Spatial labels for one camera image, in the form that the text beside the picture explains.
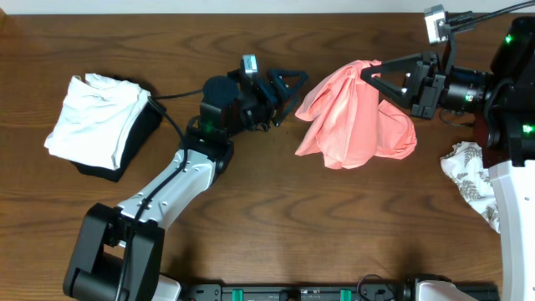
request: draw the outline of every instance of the white and gray patterned fabric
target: white and gray patterned fabric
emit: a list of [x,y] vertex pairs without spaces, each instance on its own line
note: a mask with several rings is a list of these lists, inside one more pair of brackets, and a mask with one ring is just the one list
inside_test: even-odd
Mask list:
[[488,169],[483,168],[482,148],[475,142],[461,142],[441,158],[444,173],[459,187],[462,197],[500,232],[500,218]]

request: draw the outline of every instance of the green led indicator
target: green led indicator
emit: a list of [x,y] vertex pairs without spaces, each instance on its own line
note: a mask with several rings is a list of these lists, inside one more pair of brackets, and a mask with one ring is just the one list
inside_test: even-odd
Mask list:
[[529,133],[535,131],[535,126],[524,125],[524,126],[522,127],[522,130],[524,131],[524,133],[529,134]]

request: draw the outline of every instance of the brown wooden tabletop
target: brown wooden tabletop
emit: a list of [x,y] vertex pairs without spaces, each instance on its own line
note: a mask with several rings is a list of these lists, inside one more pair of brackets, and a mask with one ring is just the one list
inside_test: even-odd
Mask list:
[[[488,70],[512,16],[457,38],[456,65]],[[114,206],[171,161],[164,121],[119,183],[83,176],[43,147],[70,77],[118,74],[159,94],[202,87],[236,69],[305,69],[311,90],[356,59],[396,59],[431,47],[422,14],[10,16],[0,29],[0,299],[60,300],[84,214]],[[184,127],[200,95],[167,100]],[[294,155],[309,123],[293,115],[243,133],[230,166],[166,233],[161,271],[226,283],[356,283],[437,273],[502,283],[500,237],[462,199],[439,158],[470,129],[414,120],[415,152],[330,170]]]

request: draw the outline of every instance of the pink fabric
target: pink fabric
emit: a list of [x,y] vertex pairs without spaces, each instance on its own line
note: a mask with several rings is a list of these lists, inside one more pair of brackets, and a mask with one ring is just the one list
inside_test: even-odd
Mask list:
[[412,120],[360,78],[362,68],[379,61],[354,61],[314,88],[295,115],[313,121],[295,152],[324,153],[329,168],[355,168],[372,156],[403,159],[416,147]]

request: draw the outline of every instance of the folded white cloth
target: folded white cloth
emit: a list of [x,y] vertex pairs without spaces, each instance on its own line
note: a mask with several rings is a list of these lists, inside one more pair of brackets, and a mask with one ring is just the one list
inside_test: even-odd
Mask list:
[[468,204],[499,233],[498,207],[488,169],[483,168],[482,148],[475,142],[454,145],[453,152],[441,158],[441,166]]
[[84,82],[73,76],[58,123],[44,146],[50,155],[116,170],[149,96],[129,81],[86,74]]

